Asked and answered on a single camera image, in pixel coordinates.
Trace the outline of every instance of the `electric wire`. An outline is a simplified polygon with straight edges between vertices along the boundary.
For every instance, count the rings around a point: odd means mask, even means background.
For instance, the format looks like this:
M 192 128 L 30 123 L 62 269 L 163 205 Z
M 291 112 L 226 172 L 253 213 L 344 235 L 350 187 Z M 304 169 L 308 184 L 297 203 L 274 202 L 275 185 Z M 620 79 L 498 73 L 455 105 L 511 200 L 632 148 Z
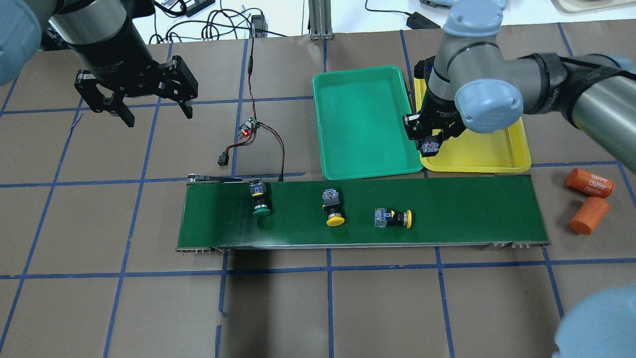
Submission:
M 400 10 L 378 10 L 378 9 L 369 9 L 368 6 L 369 0 L 364 0 L 364 8 L 367 9 L 368 11 L 372 11 L 372 12 L 379 12 L 379 13 L 403 13 L 407 16 L 411 16 L 412 13 L 408 13 L 406 11 L 400 11 Z

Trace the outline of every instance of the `metal post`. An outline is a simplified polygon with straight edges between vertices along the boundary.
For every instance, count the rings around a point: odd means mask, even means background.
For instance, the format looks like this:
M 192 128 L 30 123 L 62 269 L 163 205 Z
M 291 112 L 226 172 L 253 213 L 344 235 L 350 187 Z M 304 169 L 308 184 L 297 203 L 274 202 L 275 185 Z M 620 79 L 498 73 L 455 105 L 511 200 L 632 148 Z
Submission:
M 331 0 L 309 0 L 309 38 L 312 41 L 333 39 Z

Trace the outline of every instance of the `power adapter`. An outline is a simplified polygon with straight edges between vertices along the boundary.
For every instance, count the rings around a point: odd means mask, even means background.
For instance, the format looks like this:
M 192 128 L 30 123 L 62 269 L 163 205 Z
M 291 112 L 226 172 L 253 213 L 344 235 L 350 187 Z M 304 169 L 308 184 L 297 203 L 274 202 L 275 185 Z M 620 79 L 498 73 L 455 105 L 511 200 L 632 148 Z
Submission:
M 419 12 L 414 12 L 406 19 L 406 26 L 412 29 L 439 29 L 439 25 L 430 21 Z
M 265 22 L 265 15 L 252 15 L 252 26 L 254 28 L 255 38 L 264 38 L 267 35 L 267 23 Z M 252 32 L 249 33 L 249 38 L 252 38 Z

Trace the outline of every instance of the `table surface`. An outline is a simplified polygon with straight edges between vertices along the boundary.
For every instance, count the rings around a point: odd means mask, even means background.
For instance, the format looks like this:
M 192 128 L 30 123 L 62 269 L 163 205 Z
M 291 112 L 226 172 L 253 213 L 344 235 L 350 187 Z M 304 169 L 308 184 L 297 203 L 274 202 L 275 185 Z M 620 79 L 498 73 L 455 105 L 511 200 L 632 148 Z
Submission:
M 514 25 L 499 44 L 506 58 L 636 59 L 635 26 Z M 285 141 L 286 180 L 323 180 L 314 75 L 395 65 L 408 77 L 440 37 L 257 40 L 256 108 Z M 132 129 L 92 113 L 73 89 L 82 65 L 68 51 L 36 54 L 0 87 L 3 357 L 547 357 L 563 313 L 636 280 L 636 176 L 558 113 L 524 116 L 548 247 L 175 253 L 187 174 L 277 176 L 280 149 L 267 134 L 216 165 L 250 116 L 248 49 L 246 40 L 151 47 L 159 61 L 182 55 L 199 81 L 191 120 L 155 97 L 127 100 Z M 572 168 L 616 183 L 591 236 L 567 227 L 586 199 L 564 185 Z

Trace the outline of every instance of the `light blue joint cap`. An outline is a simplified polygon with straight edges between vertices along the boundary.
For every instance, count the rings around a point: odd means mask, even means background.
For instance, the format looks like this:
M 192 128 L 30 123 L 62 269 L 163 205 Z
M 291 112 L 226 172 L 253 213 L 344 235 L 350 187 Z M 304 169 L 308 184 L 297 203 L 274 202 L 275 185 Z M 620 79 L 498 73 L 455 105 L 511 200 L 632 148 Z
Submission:
M 475 80 L 455 94 L 455 106 L 466 128 L 492 133 L 513 125 L 523 114 L 523 96 L 510 83 L 494 78 Z
M 460 0 L 450 9 L 444 31 L 461 38 L 486 38 L 499 32 L 503 18 L 491 0 Z
M 36 53 L 42 29 L 22 0 L 2 0 L 0 8 L 0 85 L 4 85 L 13 81 Z
M 636 284 L 584 298 L 556 330 L 553 358 L 631 358 L 636 352 Z
M 634 69 L 634 65 L 632 63 L 632 60 L 630 60 L 627 56 L 623 56 L 623 55 L 605 55 L 610 57 L 612 60 L 616 61 L 616 63 L 618 63 L 618 65 L 624 69 L 627 72 L 631 72 L 633 74 L 636 74 L 636 69 Z

